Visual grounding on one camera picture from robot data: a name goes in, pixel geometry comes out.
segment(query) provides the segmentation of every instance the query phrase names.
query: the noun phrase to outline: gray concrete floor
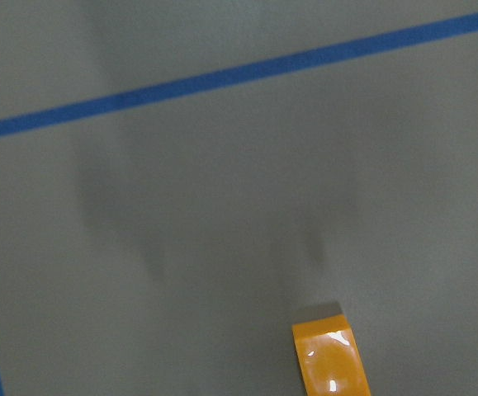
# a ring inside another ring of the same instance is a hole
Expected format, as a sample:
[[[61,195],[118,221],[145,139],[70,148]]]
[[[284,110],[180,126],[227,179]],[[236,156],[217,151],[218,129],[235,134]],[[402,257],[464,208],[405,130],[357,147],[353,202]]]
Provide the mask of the gray concrete floor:
[[[0,117],[478,11],[4,3]],[[333,300],[374,394],[478,394],[478,34],[0,139],[9,395],[303,394]]]

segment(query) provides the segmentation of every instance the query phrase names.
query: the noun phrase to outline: gray floor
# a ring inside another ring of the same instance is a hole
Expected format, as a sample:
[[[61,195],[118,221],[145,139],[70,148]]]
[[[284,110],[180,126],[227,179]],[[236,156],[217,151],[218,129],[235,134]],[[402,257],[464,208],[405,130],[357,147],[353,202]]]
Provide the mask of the gray floor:
[[[478,11],[5,3],[0,117]],[[9,395],[303,394],[333,300],[374,394],[478,394],[478,34],[0,139]]]

